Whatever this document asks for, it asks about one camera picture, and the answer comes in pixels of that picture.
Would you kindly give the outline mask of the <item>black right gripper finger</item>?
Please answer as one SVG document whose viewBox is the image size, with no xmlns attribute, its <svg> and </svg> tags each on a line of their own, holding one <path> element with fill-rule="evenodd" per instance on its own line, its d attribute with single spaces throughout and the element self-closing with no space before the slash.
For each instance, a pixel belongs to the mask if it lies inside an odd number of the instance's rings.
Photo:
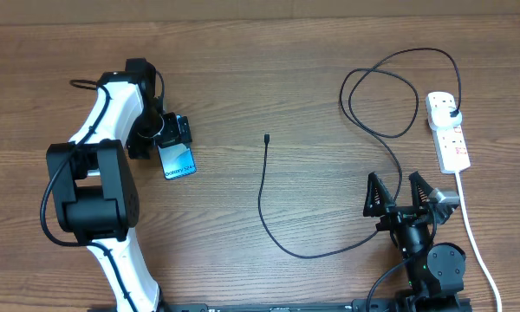
<svg viewBox="0 0 520 312">
<path fill-rule="evenodd" d="M 431 187 L 418 172 L 413 172 L 408 177 L 411 186 L 413 206 L 424 207 L 430 202 L 429 196 L 434 188 Z"/>
<path fill-rule="evenodd" d="M 395 200 L 375 172 L 367 177 L 367 195 L 363 208 L 364 217 L 381 217 L 395 207 Z"/>
</svg>

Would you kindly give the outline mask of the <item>blue Galaxy smartphone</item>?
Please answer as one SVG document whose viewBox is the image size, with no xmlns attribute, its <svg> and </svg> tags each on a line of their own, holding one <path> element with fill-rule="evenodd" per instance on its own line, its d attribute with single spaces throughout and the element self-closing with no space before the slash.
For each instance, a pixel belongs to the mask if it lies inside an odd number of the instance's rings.
<svg viewBox="0 0 520 312">
<path fill-rule="evenodd" d="M 197 171 L 191 143 L 157 148 L 165 179 L 178 179 Z"/>
</svg>

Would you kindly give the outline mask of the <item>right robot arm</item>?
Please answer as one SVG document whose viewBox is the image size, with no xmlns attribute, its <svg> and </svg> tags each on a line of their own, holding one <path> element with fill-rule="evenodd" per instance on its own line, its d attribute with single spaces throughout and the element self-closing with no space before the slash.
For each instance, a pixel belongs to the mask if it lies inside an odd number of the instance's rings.
<svg viewBox="0 0 520 312">
<path fill-rule="evenodd" d="M 398 206 L 376 173 L 368 175 L 363 215 L 380 220 L 376 230 L 391 234 L 402 260 L 353 307 L 362 311 L 470 311 L 470 301 L 458 298 L 464 289 L 465 252 L 456 244 L 434 242 L 437 228 L 459 208 L 460 197 L 455 191 L 431 187 L 418 172 L 409 181 L 412 203 Z M 406 270 L 409 288 L 392 298 L 375 299 L 378 286 L 400 269 Z"/>
</svg>

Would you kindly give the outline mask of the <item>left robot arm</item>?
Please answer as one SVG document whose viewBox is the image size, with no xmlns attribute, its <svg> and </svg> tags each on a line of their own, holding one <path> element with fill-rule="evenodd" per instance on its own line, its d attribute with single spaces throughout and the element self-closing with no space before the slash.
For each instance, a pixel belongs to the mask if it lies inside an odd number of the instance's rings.
<svg viewBox="0 0 520 312">
<path fill-rule="evenodd" d="M 105 72 L 98 81 L 70 85 L 93 90 L 97 97 L 80 130 L 46 152 L 42 232 L 54 244 L 68 246 L 48 227 L 46 209 L 52 201 L 60 228 L 75 236 L 71 246 L 88 249 L 102 267 L 115 311 L 167 311 L 136 235 L 140 199 L 128 162 L 149 159 L 156 150 L 165 179 L 195 173 L 189 121 L 164 109 L 164 79 L 144 58 L 130 58 L 124 70 Z"/>
</svg>

